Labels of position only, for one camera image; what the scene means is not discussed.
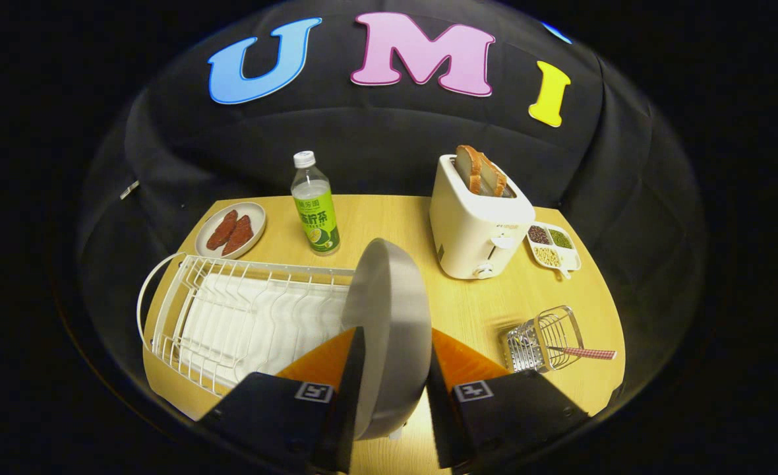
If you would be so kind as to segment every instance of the white bottle cap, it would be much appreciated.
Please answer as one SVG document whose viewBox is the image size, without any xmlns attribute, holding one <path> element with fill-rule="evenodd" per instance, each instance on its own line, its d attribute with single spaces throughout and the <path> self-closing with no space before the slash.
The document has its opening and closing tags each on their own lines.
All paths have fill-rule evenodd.
<svg viewBox="0 0 778 475">
<path fill-rule="evenodd" d="M 295 159 L 295 168 L 308 168 L 308 166 L 316 165 L 316 156 L 310 150 L 294 154 L 293 159 Z"/>
</svg>

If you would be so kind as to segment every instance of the lemon tea bottle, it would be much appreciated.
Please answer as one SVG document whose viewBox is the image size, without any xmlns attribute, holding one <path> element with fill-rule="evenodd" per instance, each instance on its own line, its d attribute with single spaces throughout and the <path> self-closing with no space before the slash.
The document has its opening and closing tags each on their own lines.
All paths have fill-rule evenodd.
<svg viewBox="0 0 778 475">
<path fill-rule="evenodd" d="M 317 255 L 331 255 L 339 249 L 331 183 L 316 167 L 316 156 L 310 150 L 298 152 L 293 159 L 292 197 L 307 241 Z"/>
</svg>

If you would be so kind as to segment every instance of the bean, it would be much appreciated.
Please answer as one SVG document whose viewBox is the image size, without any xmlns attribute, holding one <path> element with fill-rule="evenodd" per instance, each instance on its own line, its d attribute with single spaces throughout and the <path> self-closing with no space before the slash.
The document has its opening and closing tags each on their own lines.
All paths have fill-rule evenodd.
<svg viewBox="0 0 778 475">
<path fill-rule="evenodd" d="M 545 230 L 538 226 L 532 226 L 530 228 L 530 240 L 534 243 L 550 244 L 550 241 L 545 234 Z"/>
<path fill-rule="evenodd" d="M 560 266 L 556 251 L 549 249 L 549 247 L 534 247 L 533 252 L 542 264 L 552 265 L 552 267 Z"/>
<path fill-rule="evenodd" d="M 568 240 L 568 237 L 564 234 L 561 234 L 561 232 L 558 232 L 554 229 L 550 230 L 550 236 L 553 238 L 553 242 L 559 246 L 559 247 L 567 247 L 568 249 L 573 249 L 573 246 L 570 245 L 570 241 Z"/>
</svg>

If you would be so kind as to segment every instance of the sliced meat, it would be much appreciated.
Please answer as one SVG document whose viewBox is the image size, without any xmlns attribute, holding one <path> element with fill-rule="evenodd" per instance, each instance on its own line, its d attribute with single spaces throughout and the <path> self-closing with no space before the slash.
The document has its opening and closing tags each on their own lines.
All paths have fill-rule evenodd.
<svg viewBox="0 0 778 475">
<path fill-rule="evenodd" d="M 216 231 L 208 239 L 208 249 L 218 249 L 222 244 L 227 243 L 233 229 L 236 227 L 236 210 L 231 210 L 225 215 L 220 225 L 216 226 Z"/>
<path fill-rule="evenodd" d="M 225 245 L 225 249 L 222 250 L 222 255 L 229 255 L 239 249 L 245 243 L 248 243 L 254 237 L 254 232 L 251 231 L 251 219 L 246 216 L 242 216 L 237 222 L 236 227 L 233 228 L 233 232 L 228 239 L 228 243 Z"/>
</svg>

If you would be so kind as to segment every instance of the yellow letter i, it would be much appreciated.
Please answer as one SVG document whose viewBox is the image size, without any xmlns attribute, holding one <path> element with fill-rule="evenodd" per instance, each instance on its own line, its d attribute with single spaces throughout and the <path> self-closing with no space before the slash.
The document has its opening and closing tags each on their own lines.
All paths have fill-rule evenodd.
<svg viewBox="0 0 778 475">
<path fill-rule="evenodd" d="M 562 107 L 564 87 L 570 84 L 570 78 L 552 64 L 543 61 L 537 61 L 536 64 L 542 70 L 542 87 L 539 99 L 530 106 L 530 116 L 551 127 L 558 127 L 562 125 L 558 111 Z"/>
</svg>

